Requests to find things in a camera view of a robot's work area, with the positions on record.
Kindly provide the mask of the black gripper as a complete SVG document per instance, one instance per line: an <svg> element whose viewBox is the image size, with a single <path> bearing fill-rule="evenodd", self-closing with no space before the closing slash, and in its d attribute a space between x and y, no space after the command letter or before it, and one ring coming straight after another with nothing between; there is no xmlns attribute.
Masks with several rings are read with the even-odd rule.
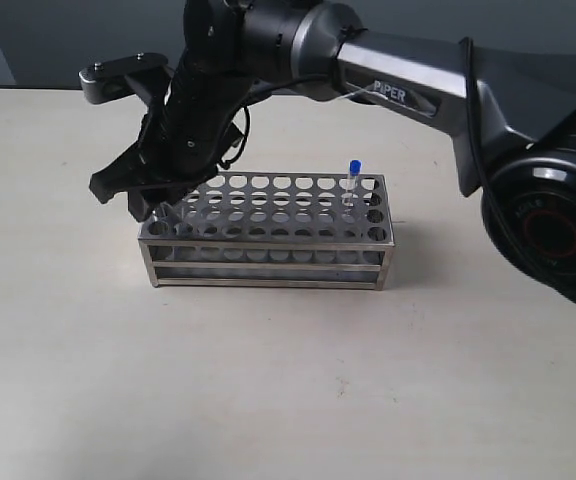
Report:
<svg viewBox="0 0 576 480"><path fill-rule="evenodd" d="M193 191L192 182L215 161L224 130L248 92L246 74L190 50L164 78L169 87L155 94L169 97L152 100L138 149L126 149L89 182L101 204L127 192L128 212L137 222L174 207Z"/></svg>

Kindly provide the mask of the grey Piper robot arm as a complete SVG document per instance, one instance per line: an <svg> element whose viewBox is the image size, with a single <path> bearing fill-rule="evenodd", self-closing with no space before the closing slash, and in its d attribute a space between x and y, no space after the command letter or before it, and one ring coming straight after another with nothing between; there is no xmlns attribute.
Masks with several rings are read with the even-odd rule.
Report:
<svg viewBox="0 0 576 480"><path fill-rule="evenodd" d="M189 1L176 67L155 53L99 62L94 105L139 97L136 141L93 174L146 219L238 160L236 114L279 90L348 98L448 135L459 189L480 192L486 232L525 275L576 304L576 54L533 54L383 34L329 1Z"/></svg>

